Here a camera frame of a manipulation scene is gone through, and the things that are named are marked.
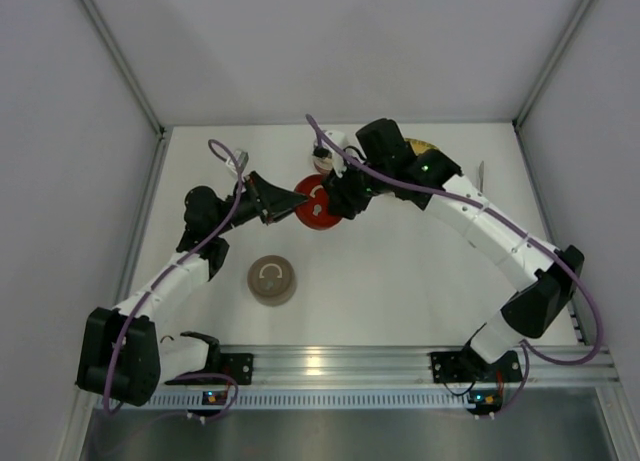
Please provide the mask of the tan steel lunch bowl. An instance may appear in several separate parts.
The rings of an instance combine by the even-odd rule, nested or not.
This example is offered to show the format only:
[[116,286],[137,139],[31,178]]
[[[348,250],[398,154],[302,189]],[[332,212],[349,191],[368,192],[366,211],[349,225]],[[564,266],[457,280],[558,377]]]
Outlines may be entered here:
[[295,282],[283,284],[269,280],[249,285],[249,291],[253,298],[267,307],[277,307],[287,303],[293,297],[296,288]]

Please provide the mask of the red round lid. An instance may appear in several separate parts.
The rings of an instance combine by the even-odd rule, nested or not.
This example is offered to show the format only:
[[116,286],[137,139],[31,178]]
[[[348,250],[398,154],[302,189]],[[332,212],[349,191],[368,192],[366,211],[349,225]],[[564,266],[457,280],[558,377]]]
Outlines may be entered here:
[[305,195],[307,201],[295,209],[297,218],[314,230],[327,230],[336,226],[342,218],[329,213],[329,197],[321,174],[309,175],[298,182],[294,191]]

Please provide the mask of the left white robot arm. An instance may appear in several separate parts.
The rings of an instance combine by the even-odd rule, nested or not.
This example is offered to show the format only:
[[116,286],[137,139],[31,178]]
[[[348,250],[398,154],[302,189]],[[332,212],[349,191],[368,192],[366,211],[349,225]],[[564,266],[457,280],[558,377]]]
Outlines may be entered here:
[[281,221],[306,195],[268,183],[252,171],[222,199],[197,186],[185,197],[185,228],[175,253],[143,288],[112,308],[88,316],[76,385],[105,402],[142,406],[165,383],[226,383],[217,338],[194,331],[166,332],[186,301],[221,270],[229,251],[223,234],[253,219]]

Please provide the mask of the steel food tongs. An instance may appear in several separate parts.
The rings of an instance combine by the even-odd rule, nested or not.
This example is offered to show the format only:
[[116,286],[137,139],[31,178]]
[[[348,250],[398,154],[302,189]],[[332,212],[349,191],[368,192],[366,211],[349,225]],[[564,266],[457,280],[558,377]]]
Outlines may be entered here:
[[477,168],[477,188],[483,193],[485,185],[485,162],[481,161]]

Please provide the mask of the brown round lid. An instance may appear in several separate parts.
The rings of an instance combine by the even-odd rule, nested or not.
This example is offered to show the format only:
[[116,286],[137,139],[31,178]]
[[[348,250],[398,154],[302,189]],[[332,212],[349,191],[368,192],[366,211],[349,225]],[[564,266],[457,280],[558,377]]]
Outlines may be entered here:
[[263,256],[250,266],[247,273],[247,285],[259,283],[262,280],[275,281],[276,283],[297,284],[296,274],[291,263],[276,255]]

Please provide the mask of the red steel lunch bowl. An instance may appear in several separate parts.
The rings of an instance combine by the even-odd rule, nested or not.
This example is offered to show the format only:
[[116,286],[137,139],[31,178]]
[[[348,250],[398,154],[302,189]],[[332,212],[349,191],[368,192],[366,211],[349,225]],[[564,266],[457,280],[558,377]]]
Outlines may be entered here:
[[319,157],[319,156],[313,155],[311,159],[312,159],[312,164],[317,170],[317,172],[322,175],[329,174],[333,169],[333,162],[332,162],[331,155],[326,157]]

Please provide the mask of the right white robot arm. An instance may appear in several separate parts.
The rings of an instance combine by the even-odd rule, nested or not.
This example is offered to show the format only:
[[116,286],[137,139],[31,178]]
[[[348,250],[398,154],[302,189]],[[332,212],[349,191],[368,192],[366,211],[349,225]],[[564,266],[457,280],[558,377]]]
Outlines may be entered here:
[[525,232],[439,148],[426,143],[415,151],[395,121],[371,122],[356,138],[362,160],[329,144],[336,159],[323,187],[331,215],[352,220],[374,197],[391,194],[457,231],[515,290],[455,354],[456,368],[480,380],[517,344],[541,338],[575,293],[582,252],[575,246],[561,250]]

